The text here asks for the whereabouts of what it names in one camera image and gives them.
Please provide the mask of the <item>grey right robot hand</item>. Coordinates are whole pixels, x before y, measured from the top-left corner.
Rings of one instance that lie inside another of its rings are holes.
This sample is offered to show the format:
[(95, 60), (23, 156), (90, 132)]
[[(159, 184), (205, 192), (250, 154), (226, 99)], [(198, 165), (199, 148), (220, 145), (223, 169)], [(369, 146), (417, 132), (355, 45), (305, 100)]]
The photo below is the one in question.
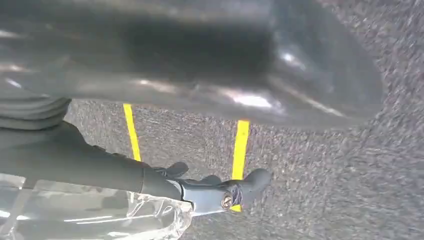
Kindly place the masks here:
[(315, 0), (3, 0), (0, 172), (174, 199), (193, 216), (250, 202), (264, 169), (223, 183), (87, 144), (64, 121), (75, 99), (254, 123), (340, 128), (382, 108), (367, 51)]

